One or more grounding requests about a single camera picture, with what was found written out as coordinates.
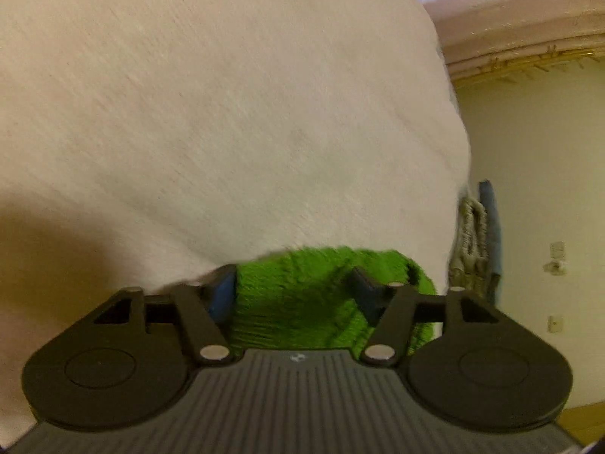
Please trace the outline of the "green knitted sweater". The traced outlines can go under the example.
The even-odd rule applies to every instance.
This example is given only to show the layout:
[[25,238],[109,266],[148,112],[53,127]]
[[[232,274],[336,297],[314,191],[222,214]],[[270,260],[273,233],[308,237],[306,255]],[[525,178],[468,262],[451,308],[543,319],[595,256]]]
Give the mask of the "green knitted sweater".
[[266,255],[237,265],[232,350],[346,348],[359,357],[374,327],[347,293],[347,275],[357,266],[381,284],[436,293],[424,270],[396,250],[303,248]]

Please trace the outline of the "grey-green folded garment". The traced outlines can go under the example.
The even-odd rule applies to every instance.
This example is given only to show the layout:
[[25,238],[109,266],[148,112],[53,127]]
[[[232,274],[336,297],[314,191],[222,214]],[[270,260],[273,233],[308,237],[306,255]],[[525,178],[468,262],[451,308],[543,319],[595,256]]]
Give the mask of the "grey-green folded garment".
[[458,205],[456,236],[448,266],[450,287],[473,291],[484,297],[487,287],[487,215],[483,205],[472,197]]

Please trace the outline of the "white and blue bedspread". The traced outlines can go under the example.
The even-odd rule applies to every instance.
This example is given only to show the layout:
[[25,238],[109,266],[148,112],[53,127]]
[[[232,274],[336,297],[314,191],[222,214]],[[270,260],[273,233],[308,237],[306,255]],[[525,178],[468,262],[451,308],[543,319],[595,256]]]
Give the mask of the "white and blue bedspread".
[[1,441],[115,290],[295,247],[446,283],[468,136],[419,0],[1,0]]

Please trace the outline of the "beige drape curtain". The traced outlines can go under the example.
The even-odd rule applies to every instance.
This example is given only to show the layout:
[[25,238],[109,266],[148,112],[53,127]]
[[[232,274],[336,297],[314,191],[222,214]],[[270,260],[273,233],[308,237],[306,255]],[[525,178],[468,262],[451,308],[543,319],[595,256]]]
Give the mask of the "beige drape curtain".
[[506,78],[511,74],[531,69],[547,73],[551,67],[566,62],[581,62],[583,59],[599,62],[603,56],[603,45],[563,50],[552,45],[544,52],[516,55],[512,58],[504,58],[502,55],[495,58],[481,56],[466,62],[453,62],[448,66],[448,73],[455,87],[465,87],[482,81]]

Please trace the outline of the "pink sheer curtain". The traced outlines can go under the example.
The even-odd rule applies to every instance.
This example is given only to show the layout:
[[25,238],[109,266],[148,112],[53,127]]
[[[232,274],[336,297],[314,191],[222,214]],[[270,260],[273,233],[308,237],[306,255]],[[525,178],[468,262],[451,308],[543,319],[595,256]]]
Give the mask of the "pink sheer curtain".
[[600,47],[604,0],[419,0],[452,69],[545,49]]

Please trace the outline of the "lower wall socket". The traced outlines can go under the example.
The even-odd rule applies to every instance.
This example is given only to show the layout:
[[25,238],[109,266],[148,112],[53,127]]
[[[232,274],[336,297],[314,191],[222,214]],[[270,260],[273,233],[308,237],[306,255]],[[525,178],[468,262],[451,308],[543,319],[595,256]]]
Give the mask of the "lower wall socket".
[[561,315],[550,316],[548,318],[548,331],[550,333],[561,333],[564,329],[564,321]]

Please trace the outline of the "wall socket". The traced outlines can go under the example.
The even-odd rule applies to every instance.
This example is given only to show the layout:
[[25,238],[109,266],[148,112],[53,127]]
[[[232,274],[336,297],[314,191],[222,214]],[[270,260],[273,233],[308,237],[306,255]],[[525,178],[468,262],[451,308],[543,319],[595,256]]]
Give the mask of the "wall socket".
[[548,318],[548,331],[550,333],[561,333],[564,329],[564,321],[561,315],[550,316]]
[[550,261],[543,266],[543,270],[552,276],[563,276],[567,272],[565,245],[562,241],[550,244]]

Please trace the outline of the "upper wall socket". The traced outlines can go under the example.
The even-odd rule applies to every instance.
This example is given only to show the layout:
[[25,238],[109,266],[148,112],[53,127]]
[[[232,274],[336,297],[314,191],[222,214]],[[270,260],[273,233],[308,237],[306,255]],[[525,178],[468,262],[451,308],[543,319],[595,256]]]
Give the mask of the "upper wall socket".
[[563,276],[567,272],[565,245],[562,241],[550,244],[550,261],[543,266],[543,270],[552,276]]

